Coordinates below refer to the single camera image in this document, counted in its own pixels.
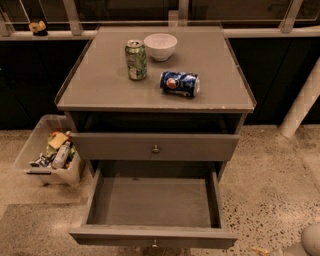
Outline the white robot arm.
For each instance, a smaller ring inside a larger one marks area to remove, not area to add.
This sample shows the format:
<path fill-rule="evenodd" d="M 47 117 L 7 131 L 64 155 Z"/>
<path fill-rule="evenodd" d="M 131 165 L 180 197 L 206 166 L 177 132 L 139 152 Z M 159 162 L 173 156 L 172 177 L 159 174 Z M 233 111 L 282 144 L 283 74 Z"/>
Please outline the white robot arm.
<path fill-rule="evenodd" d="M 258 256 L 320 256 L 320 223 L 311 224 L 303 229 L 301 240 L 286 248 L 267 251 L 251 247 Z"/>

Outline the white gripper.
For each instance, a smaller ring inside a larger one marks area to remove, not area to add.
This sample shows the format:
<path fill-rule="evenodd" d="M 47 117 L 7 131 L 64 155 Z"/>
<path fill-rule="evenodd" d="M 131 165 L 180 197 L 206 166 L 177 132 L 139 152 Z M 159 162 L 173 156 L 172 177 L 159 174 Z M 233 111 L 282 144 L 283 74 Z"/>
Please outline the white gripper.
<path fill-rule="evenodd" d="M 274 249 L 271 252 L 257 247 L 250 247 L 250 249 L 258 256 L 285 256 L 285 249 L 282 248 Z"/>

